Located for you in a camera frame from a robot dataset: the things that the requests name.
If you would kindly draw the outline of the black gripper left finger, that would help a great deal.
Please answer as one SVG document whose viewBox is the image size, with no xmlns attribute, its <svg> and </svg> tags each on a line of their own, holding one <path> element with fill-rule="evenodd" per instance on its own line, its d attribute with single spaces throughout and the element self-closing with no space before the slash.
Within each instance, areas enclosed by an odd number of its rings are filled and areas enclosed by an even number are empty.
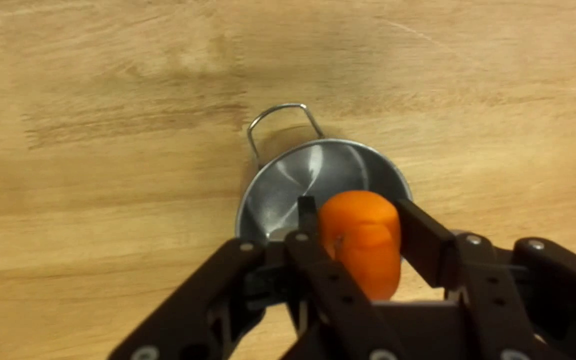
<svg viewBox="0 0 576 360">
<path fill-rule="evenodd" d="M 302 198 L 298 228 L 283 242 L 226 242 L 108 360 L 228 360 L 277 305 L 298 332 L 290 360 L 368 360 L 376 302 L 327 255 L 320 208 Z"/>
</svg>

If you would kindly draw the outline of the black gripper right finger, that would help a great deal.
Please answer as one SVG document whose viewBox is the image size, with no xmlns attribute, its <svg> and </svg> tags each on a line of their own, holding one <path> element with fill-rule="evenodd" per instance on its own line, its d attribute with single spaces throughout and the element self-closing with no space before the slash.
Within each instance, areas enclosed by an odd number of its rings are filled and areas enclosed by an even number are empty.
<svg viewBox="0 0 576 360">
<path fill-rule="evenodd" d="M 376 311 L 372 349 L 395 360 L 576 360 L 576 252 L 540 236 L 505 250 L 395 203 L 403 255 L 444 298 Z"/>
</svg>

